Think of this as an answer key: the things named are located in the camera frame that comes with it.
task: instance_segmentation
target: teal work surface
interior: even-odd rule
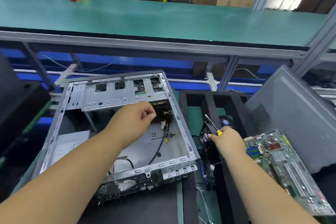
[[[0,0],[0,27],[306,46],[326,15],[139,0]]]

